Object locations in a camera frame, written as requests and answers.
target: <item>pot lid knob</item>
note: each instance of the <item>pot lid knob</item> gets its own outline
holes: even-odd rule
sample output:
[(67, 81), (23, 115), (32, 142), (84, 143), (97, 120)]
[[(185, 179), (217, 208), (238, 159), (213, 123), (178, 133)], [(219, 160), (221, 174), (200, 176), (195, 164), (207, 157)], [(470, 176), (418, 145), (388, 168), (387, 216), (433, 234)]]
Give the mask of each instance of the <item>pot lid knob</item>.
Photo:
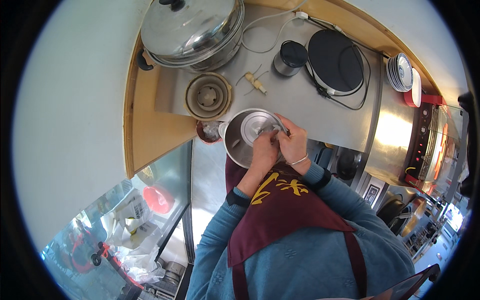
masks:
[(170, 5), (170, 9), (173, 12), (179, 11), (185, 6), (184, 0), (158, 0), (158, 3), (162, 5)]

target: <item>woman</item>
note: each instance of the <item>woman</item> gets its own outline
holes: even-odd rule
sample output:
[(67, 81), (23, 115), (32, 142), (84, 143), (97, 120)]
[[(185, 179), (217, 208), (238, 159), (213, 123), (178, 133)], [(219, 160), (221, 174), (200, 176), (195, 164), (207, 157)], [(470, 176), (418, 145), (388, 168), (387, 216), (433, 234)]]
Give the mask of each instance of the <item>woman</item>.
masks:
[[(385, 223), (311, 163), (304, 129), (277, 116), (290, 135), (262, 133), (250, 169), (227, 157), (227, 198), (202, 235), (187, 298), (359, 299), (413, 275)], [(278, 144), (286, 163), (275, 164)]]

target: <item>woman's left hand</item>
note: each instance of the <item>woman's left hand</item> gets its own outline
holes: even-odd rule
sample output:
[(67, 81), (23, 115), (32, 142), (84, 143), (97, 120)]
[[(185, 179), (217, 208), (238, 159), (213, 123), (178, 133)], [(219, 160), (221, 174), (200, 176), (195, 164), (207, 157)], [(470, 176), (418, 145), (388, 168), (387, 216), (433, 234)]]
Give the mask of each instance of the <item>woman's left hand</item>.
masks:
[(274, 138), (277, 133), (278, 130), (263, 132), (255, 139), (250, 169), (254, 169), (265, 176), (275, 165), (279, 151), (278, 140)]

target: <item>silver bracelet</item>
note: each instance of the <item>silver bracelet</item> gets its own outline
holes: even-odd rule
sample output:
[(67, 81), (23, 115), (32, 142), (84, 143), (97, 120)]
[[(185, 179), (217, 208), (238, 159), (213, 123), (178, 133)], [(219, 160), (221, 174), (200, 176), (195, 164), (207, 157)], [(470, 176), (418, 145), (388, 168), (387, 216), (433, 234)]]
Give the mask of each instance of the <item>silver bracelet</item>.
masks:
[(301, 160), (297, 160), (297, 161), (294, 162), (294, 163), (289, 163), (289, 162), (285, 162), (285, 163), (286, 163), (287, 165), (289, 165), (289, 166), (293, 166), (293, 165), (296, 165), (296, 164), (298, 164), (298, 163), (301, 163), (302, 161), (304, 161), (304, 160), (307, 159), (307, 158), (308, 158), (308, 153), (307, 153), (307, 155), (305, 155), (305, 157), (302, 158)]

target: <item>maroon apron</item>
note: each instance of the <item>maroon apron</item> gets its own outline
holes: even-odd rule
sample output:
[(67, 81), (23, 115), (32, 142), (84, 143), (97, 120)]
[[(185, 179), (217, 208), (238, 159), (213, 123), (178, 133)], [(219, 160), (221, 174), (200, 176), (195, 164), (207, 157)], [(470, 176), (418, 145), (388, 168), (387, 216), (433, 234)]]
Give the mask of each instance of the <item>maroon apron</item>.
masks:
[[(227, 192), (240, 182), (246, 171), (227, 157)], [(359, 296), (367, 296), (367, 269), (360, 246), (352, 233), (356, 229), (302, 184), (299, 178), (300, 174), (285, 163), (275, 165), (265, 176), (247, 212), (233, 230), (227, 253), (237, 300), (249, 298), (243, 262), (272, 242), (305, 227), (321, 227), (344, 233)]]

